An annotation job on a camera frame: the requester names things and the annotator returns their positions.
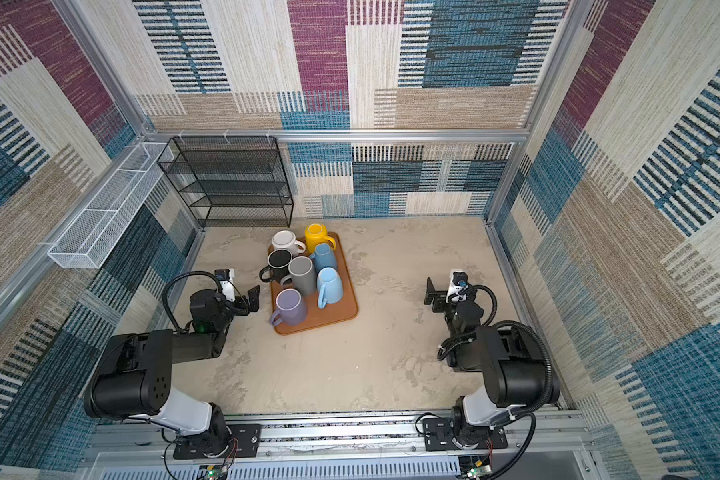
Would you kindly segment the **brown plastic tray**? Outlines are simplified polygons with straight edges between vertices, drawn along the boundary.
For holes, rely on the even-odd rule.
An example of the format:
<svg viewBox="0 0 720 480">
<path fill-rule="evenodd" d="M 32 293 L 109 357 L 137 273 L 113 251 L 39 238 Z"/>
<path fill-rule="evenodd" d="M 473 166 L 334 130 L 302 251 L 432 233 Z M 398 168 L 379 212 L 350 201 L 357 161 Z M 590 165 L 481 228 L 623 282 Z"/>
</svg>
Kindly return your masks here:
<svg viewBox="0 0 720 480">
<path fill-rule="evenodd" d="M 318 294 L 307 296 L 304 300 L 307 307 L 307 317 L 304 322 L 291 326 L 281 323 L 274 326 L 274 330 L 280 335 L 291 335 L 311 329 L 321 328 L 330 324 L 352 320 L 358 315 L 359 307 L 354 291 L 350 273 L 347 267 L 346 255 L 343 251 L 341 237 L 335 231 L 329 230 L 328 234 L 337 242 L 334 253 L 338 263 L 338 274 L 342 281 L 343 297 L 335 304 L 328 304 L 325 308 L 318 308 Z"/>
</svg>

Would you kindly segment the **light blue mug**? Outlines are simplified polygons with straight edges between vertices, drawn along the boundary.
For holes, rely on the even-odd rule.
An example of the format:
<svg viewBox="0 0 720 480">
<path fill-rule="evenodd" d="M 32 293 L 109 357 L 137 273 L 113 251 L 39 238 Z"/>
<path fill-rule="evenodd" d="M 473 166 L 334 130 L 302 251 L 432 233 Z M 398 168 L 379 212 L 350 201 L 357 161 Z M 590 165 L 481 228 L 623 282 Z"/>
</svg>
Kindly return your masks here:
<svg viewBox="0 0 720 480">
<path fill-rule="evenodd" d="M 343 284 L 337 270 L 325 267 L 317 276 L 318 307 L 324 309 L 329 304 L 336 304 L 343 298 Z"/>
</svg>

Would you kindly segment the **yellow mug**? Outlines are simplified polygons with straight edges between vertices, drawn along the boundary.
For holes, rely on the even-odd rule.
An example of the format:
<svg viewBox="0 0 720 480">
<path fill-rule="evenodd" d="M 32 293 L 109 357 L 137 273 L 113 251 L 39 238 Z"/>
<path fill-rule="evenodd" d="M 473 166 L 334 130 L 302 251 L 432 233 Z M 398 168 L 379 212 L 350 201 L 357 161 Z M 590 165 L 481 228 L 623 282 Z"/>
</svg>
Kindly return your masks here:
<svg viewBox="0 0 720 480">
<path fill-rule="evenodd" d="M 321 223 L 312 223 L 305 228 L 305 244 L 309 254 L 315 252 L 319 244 L 328 244 L 332 250 L 336 249 L 337 242 L 328 233 L 327 227 Z"/>
</svg>

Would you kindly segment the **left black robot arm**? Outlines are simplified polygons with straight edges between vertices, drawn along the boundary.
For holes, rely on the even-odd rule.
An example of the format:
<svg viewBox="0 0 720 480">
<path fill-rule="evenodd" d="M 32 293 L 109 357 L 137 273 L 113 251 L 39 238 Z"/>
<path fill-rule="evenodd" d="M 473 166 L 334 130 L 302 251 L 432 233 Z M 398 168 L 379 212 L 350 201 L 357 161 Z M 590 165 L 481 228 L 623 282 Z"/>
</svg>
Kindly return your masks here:
<svg viewBox="0 0 720 480">
<path fill-rule="evenodd" d="M 188 324 L 180 325 L 169 305 L 172 287 L 184 278 L 177 275 L 160 296 L 170 328 L 109 339 L 84 390 L 84 410 L 91 418 L 136 420 L 173 431 L 177 460 L 231 463 L 255 453 L 255 433 L 235 432 L 220 406 L 173 387 L 172 371 L 179 363 L 219 357 L 233 320 L 258 311 L 261 289 L 240 293 L 229 269 L 203 275 L 214 286 L 191 295 Z"/>
</svg>

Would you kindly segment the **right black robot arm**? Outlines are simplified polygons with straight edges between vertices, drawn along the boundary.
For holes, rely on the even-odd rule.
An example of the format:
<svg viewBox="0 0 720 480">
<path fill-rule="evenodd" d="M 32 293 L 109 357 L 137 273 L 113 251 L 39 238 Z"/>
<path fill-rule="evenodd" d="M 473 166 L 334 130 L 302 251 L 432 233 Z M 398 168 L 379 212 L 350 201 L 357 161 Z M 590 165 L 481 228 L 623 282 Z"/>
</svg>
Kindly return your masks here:
<svg viewBox="0 0 720 480">
<path fill-rule="evenodd" d="M 454 270 L 445 290 L 426 281 L 424 304 L 444 316 L 449 333 L 437 359 L 457 373 L 482 375 L 482 386 L 459 397 L 448 418 L 419 420 L 429 450 L 504 448 L 504 427 L 558 400 L 559 380 L 546 345 L 529 326 L 496 319 L 498 299 L 491 288 Z"/>
</svg>

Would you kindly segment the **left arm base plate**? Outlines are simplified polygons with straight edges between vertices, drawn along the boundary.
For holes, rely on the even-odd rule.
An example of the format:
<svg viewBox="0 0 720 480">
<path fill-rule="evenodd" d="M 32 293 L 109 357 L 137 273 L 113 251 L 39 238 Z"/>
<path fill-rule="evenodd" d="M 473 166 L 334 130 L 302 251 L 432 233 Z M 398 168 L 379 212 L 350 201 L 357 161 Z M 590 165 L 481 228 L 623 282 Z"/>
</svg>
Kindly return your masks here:
<svg viewBox="0 0 720 480">
<path fill-rule="evenodd" d="M 220 434 L 204 432 L 180 437 L 174 448 L 174 460 L 253 458 L 257 455 L 261 424 L 227 425 Z"/>
</svg>

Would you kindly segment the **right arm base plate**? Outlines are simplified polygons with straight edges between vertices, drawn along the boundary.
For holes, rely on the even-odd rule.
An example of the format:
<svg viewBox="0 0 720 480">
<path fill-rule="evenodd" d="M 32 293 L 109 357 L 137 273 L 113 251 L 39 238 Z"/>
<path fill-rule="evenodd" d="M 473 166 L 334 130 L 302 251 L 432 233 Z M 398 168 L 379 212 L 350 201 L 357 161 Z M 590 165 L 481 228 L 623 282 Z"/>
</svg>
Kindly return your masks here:
<svg viewBox="0 0 720 480">
<path fill-rule="evenodd" d="M 492 430 L 486 437 L 480 434 L 477 439 L 460 440 L 452 430 L 451 420 L 433 415 L 424 415 L 414 424 L 417 432 L 423 437 L 425 449 L 432 451 L 475 451 L 506 449 L 506 435 L 498 429 Z"/>
</svg>

